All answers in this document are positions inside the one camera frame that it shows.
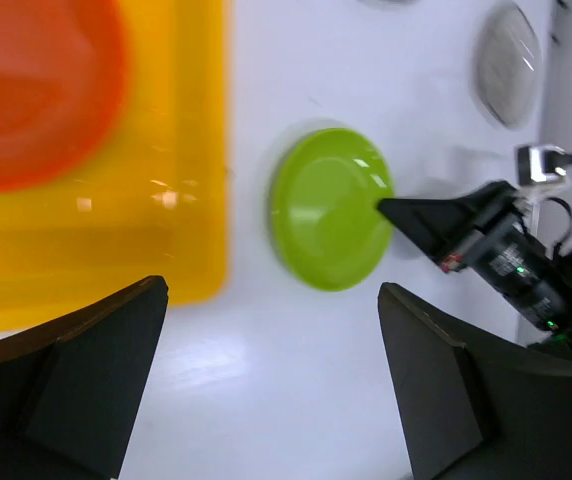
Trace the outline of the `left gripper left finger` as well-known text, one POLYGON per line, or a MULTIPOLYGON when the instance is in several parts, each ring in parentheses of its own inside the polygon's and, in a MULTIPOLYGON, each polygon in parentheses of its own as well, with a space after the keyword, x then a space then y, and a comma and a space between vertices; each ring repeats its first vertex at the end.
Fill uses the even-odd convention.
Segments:
POLYGON ((116 479, 168 304, 160 276, 0 339, 0 479, 116 479))

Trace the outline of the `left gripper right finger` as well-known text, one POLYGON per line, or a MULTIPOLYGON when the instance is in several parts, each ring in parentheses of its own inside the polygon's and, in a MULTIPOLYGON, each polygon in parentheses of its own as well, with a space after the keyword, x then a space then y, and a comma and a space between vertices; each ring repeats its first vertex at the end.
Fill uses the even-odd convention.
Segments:
POLYGON ((417 479, 572 479, 572 361, 453 317, 394 284, 378 294, 417 479))

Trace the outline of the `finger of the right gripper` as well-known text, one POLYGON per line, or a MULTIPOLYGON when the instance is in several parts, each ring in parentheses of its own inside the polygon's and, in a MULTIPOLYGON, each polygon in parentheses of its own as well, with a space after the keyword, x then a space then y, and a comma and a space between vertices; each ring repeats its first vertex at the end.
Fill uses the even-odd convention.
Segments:
POLYGON ((431 260, 463 257, 514 199, 506 181, 493 181, 452 199, 385 198, 378 212, 431 260))

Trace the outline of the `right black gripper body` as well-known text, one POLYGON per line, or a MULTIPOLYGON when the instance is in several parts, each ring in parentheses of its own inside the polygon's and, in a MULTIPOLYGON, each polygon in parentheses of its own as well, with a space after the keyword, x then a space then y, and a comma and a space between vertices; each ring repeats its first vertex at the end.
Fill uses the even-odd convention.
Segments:
POLYGON ((572 283, 546 256, 543 245, 521 228, 515 199, 498 221, 461 258, 439 260, 445 273, 470 268, 537 329, 572 328, 572 283))

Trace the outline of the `green plate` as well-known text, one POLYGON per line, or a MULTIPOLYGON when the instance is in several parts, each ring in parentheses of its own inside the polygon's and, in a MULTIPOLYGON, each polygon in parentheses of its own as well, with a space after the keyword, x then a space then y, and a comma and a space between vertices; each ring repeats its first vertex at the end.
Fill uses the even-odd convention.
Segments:
POLYGON ((377 204, 393 194, 385 159, 363 134, 331 127, 301 136, 271 178, 267 216, 277 258, 314 289, 354 287, 390 244, 393 227, 377 204))

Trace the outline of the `orange plate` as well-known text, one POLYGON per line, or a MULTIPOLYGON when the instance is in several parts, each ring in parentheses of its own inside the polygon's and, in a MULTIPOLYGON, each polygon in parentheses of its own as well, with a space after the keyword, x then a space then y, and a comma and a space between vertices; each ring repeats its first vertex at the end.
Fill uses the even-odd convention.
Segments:
POLYGON ((116 1, 0 1, 0 192, 84 162, 125 101, 129 52, 116 1))

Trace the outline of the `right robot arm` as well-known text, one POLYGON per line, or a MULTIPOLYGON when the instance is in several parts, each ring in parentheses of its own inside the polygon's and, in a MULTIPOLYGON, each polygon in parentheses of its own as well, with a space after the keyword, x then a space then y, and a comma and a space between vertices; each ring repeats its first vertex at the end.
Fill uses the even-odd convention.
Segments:
POLYGON ((378 211, 446 274, 475 271, 572 359, 572 281, 525 226, 527 203, 506 181, 454 199, 385 198, 378 211))

